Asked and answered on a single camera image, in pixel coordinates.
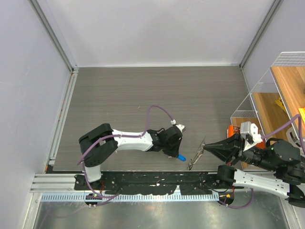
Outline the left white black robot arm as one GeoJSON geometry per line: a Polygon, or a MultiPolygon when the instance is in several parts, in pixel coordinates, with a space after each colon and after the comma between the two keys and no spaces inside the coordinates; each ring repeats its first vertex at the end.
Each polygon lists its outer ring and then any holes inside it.
{"type": "Polygon", "coordinates": [[[116,151],[139,150],[160,152],[181,161],[186,158],[179,153],[185,126],[172,124],[168,129],[122,132],[102,124],[79,138],[85,184],[92,190],[102,184],[101,164],[116,151]]]}

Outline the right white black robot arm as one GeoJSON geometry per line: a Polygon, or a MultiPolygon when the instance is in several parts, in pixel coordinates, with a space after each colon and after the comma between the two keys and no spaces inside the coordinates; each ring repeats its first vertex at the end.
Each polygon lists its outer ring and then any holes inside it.
{"type": "Polygon", "coordinates": [[[252,139],[235,134],[206,144],[203,149],[224,162],[218,167],[215,177],[219,187],[257,189],[281,197],[292,206],[304,208],[305,158],[289,142],[272,138],[265,148],[259,148],[252,139]],[[270,176],[262,177],[234,168],[237,162],[253,165],[270,176]]]}

